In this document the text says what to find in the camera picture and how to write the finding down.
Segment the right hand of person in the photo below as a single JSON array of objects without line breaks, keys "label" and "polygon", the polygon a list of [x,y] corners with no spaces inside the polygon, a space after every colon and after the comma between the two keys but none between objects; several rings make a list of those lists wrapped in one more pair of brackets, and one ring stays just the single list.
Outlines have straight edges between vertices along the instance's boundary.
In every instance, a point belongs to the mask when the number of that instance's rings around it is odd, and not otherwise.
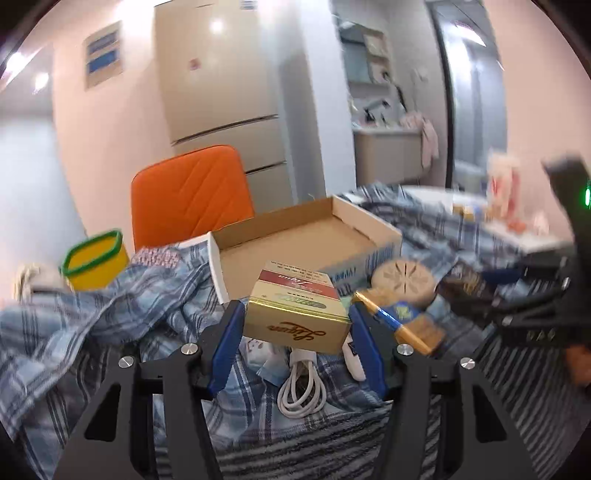
[{"label": "right hand of person", "polygon": [[575,384],[586,387],[591,383],[591,351],[587,347],[569,347],[565,351],[565,361]]}]

